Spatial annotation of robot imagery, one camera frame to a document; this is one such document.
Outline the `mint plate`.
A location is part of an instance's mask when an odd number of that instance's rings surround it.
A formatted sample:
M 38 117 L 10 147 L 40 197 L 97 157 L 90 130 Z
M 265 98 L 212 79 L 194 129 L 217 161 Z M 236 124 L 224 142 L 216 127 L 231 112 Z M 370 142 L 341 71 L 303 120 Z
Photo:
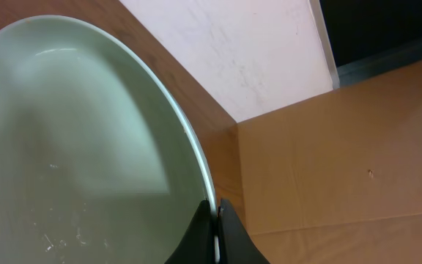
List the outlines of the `mint plate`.
M 215 191 L 188 118 L 78 19 L 0 29 L 0 263 L 164 263 Z

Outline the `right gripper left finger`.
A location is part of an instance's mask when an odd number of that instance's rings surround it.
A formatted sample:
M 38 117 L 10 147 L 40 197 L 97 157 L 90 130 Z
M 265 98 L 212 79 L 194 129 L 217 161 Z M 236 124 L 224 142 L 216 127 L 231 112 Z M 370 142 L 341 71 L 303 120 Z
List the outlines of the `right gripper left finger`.
M 165 264 L 213 264 L 215 245 L 210 203 L 199 203 L 182 240 Z

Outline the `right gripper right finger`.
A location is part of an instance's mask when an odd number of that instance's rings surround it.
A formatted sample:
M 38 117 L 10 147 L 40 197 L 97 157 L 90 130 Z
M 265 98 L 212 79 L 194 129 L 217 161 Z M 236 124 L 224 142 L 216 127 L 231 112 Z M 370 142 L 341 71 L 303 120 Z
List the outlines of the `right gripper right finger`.
M 221 199 L 218 211 L 220 264 L 269 264 L 257 249 L 228 199 Z

